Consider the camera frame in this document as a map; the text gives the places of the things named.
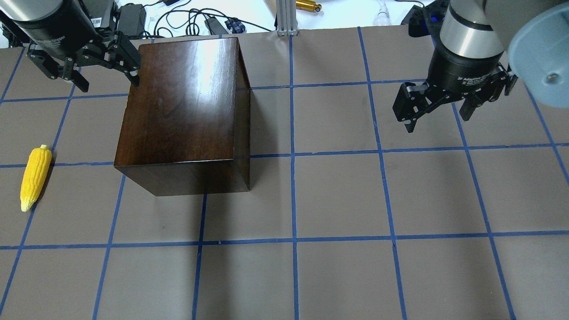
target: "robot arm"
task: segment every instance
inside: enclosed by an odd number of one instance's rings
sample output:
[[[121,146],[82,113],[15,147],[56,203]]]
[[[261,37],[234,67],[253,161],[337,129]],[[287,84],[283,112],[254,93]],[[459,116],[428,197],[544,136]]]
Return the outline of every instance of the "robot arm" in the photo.
[[[569,107],[565,80],[569,32],[561,32],[557,39],[547,36],[551,25],[569,30],[569,2],[523,2],[528,5],[519,0],[451,0],[450,4],[442,0],[424,9],[414,7],[404,20],[409,34],[432,35],[435,52],[427,81],[403,83],[393,105],[397,120],[405,123],[409,133],[419,117],[463,99],[460,115],[468,121],[476,108],[496,101],[504,88],[508,95],[516,83],[515,74],[539,101]],[[511,65],[507,69],[499,62],[505,48]]]
[[[48,78],[87,92],[89,83],[75,67],[101,65],[138,86],[139,52],[120,31],[98,31],[77,0],[0,0],[0,9],[30,37],[26,55]]]

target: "blue tape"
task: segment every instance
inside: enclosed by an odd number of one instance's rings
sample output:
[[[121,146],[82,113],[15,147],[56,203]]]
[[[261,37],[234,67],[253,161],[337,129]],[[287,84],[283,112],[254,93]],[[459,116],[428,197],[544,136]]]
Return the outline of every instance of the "blue tape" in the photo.
[[[297,242],[339,242],[339,241],[380,241],[391,240],[391,236],[353,236],[353,237],[303,237]]]
[[[440,235],[402,235],[397,236],[397,240],[420,240],[420,239],[461,239],[461,238],[484,238],[487,233],[454,233]]]
[[[25,98],[25,99],[8,99],[4,102],[28,102],[28,101],[49,101],[49,100],[67,100],[69,97],[46,97],[46,98]]]
[[[311,84],[295,84],[295,88],[313,88],[313,87],[336,87],[340,85],[364,85],[366,81],[360,82],[338,82],[338,83],[311,83]]]
[[[201,243],[199,241],[171,241],[171,242],[113,243],[111,247],[112,248],[192,247],[202,244],[204,243]]]
[[[95,244],[37,244],[37,245],[25,245],[22,249],[32,250],[32,249],[93,249],[93,248],[106,248],[104,243]]]
[[[25,168],[26,165],[0,165],[0,169],[5,168]]]
[[[387,149],[382,150],[382,153],[397,153],[397,152],[427,152],[427,151],[455,151],[464,150],[463,147],[432,147],[432,148],[408,148],[408,149]]]
[[[378,150],[355,150],[355,151],[322,151],[296,153],[297,157],[309,157],[312,155],[344,155],[344,154],[378,154]]]
[[[20,52],[20,56],[18,57],[18,60],[16,60],[16,65],[14,66],[14,69],[12,69],[12,73],[10,74],[10,78],[8,79],[8,83],[6,84],[6,87],[4,88],[4,92],[2,93],[2,97],[0,97],[0,103],[4,102],[4,98],[6,97],[6,94],[8,93],[8,89],[10,88],[10,84],[12,84],[12,80],[14,79],[14,75],[16,74],[16,70],[18,69],[18,66],[20,65],[20,61],[22,61],[22,56],[24,55],[24,50],[26,48],[22,47],[22,52]]]
[[[205,212],[207,210],[208,195],[204,194],[201,204],[201,222],[200,222],[200,245],[197,248],[196,259],[196,275],[193,283],[193,304],[192,304],[192,320],[197,317],[197,295],[200,289],[200,275],[201,275],[201,254],[203,252],[204,232],[205,232]]]
[[[290,85],[266,85],[264,87],[251,87],[251,90],[288,89]]]
[[[263,243],[293,243],[293,238],[267,238],[251,240],[221,240],[217,245],[237,245],[237,244],[263,244]]]
[[[107,265],[109,264],[109,255],[110,255],[111,245],[113,243],[114,229],[117,225],[118,211],[121,207],[122,192],[125,189],[125,179],[126,176],[122,175],[121,185],[118,189],[117,204],[115,205],[114,208],[113,221],[110,225],[109,240],[107,241],[106,245],[105,259],[103,260],[103,267],[101,270],[101,278],[99,279],[99,286],[97,288],[97,297],[95,298],[95,307],[93,308],[93,320],[97,319],[97,313],[99,312],[99,303],[101,301],[101,293],[103,291],[103,283],[105,282]]]
[[[397,237],[395,235],[395,226],[393,224],[393,214],[391,211],[391,201],[389,198],[389,188],[387,186],[387,177],[385,175],[385,163],[384,163],[384,154],[383,149],[381,147],[381,140],[380,140],[380,133],[377,128],[377,119],[376,119],[376,106],[373,100],[373,91],[372,91],[372,82],[370,80],[369,74],[369,65],[368,65],[368,57],[365,52],[365,45],[364,45],[364,37],[361,33],[361,27],[357,28],[358,36],[360,37],[360,46],[361,52],[364,57],[364,66],[365,66],[365,76],[368,81],[368,93],[369,93],[369,102],[371,105],[371,112],[372,112],[372,120],[373,120],[373,129],[376,135],[376,142],[377,142],[377,150],[379,150],[380,156],[380,168],[381,168],[381,178],[384,186],[384,194],[385,194],[385,204],[387,207],[387,219],[389,221],[389,232],[392,242],[392,251],[393,251],[393,262],[395,266],[395,277],[397,279],[397,290],[399,293],[399,304],[401,305],[401,316],[403,320],[407,320],[407,310],[405,308],[405,296],[403,295],[403,283],[401,281],[401,269],[399,267],[399,253],[397,252]]]
[[[290,69],[290,188],[292,212],[292,280],[294,288],[294,319],[299,320],[298,301],[298,250],[296,247],[296,183],[295,183],[295,146],[294,146],[294,54],[292,36],[288,37],[288,66]]]
[[[75,166],[112,166],[114,162],[77,162],[77,163],[55,163],[54,167],[75,167]]]
[[[256,158],[287,158],[290,157],[290,153],[273,153],[273,154],[253,154],[251,159]]]
[[[95,98],[116,98],[116,97],[128,97],[128,93],[115,93],[113,95],[92,95],[92,96],[75,96],[73,99],[95,99]]]
[[[569,235],[569,230],[493,232],[492,235],[494,237],[560,236]]]
[[[486,225],[486,231],[488,233],[488,239],[490,240],[490,246],[492,248],[492,254],[494,255],[494,261],[496,262],[496,269],[498,271],[498,276],[500,278],[500,283],[502,285],[502,291],[504,292],[504,297],[506,299],[506,305],[508,306],[508,312],[510,314],[511,320],[515,320],[516,315],[514,314],[514,309],[512,307],[512,301],[510,300],[510,294],[508,293],[508,287],[506,286],[506,279],[504,278],[504,273],[502,271],[502,265],[500,263],[500,257],[498,257],[498,250],[496,249],[496,243],[494,242],[494,237],[492,235],[492,228],[490,227],[490,222],[488,220],[488,214],[486,212],[486,206],[484,205],[484,200],[482,198],[482,192],[480,191],[480,185],[478,183],[478,178],[476,176],[476,171],[474,169],[474,163],[472,162],[472,157],[470,155],[470,150],[468,143],[466,141],[466,136],[464,135],[464,130],[462,124],[460,123],[460,118],[458,111],[456,110],[456,105],[452,103],[452,111],[455,114],[456,124],[459,128],[460,138],[462,139],[464,145],[464,151],[466,153],[466,158],[468,160],[468,166],[470,167],[470,172],[472,174],[472,180],[474,181],[474,187],[476,189],[476,194],[478,196],[478,201],[480,203],[480,210],[482,211],[482,216],[484,218],[484,223]]]

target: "black device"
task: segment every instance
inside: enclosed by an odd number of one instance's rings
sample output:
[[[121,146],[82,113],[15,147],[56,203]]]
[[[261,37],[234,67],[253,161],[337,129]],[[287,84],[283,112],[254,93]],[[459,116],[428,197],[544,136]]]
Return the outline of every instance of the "black device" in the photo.
[[[211,35],[229,34],[216,17],[207,18],[205,20],[205,26]]]
[[[165,4],[166,6],[171,6],[171,5],[173,5],[174,3],[179,2],[179,1],[180,1],[180,0],[164,0],[164,1],[162,1],[162,2],[164,2],[164,4]]]
[[[127,36],[140,36],[144,32],[146,10],[142,5],[125,5],[119,9],[117,30]]]
[[[449,0],[424,8],[414,6],[403,20],[409,25],[410,36],[431,35],[435,44],[427,81],[401,84],[393,104],[397,120],[409,133],[418,118],[462,99],[460,115],[468,121],[476,108],[496,101],[504,88],[504,94],[509,95],[517,81],[511,69],[499,62],[504,50],[491,26],[484,23],[484,13],[462,7],[465,2],[456,3],[457,8]]]
[[[75,68],[100,65],[124,73],[138,86],[141,56],[116,30],[114,0],[43,0],[37,6],[0,0],[0,7],[30,37],[26,56],[48,78],[61,77],[87,92],[89,82]]]
[[[114,0],[83,0],[86,14],[98,30],[115,31],[118,24],[118,6]]]

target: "wooden box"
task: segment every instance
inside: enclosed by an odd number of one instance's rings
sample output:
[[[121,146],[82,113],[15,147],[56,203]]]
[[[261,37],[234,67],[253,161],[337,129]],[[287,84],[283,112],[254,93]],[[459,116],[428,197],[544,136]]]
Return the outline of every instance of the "wooden box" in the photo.
[[[156,196],[248,191],[250,85],[238,39],[139,51],[115,168]]]

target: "table surface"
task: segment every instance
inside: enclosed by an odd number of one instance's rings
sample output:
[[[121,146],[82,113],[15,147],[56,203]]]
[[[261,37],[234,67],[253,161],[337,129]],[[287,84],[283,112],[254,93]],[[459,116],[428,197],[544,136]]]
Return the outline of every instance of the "table surface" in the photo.
[[[426,77],[430,38],[239,39],[252,190],[163,198],[112,166],[122,74],[83,68],[82,93],[0,50],[0,319],[566,318],[569,110],[519,83],[407,134],[391,106]],[[55,164],[22,213],[41,144]]]

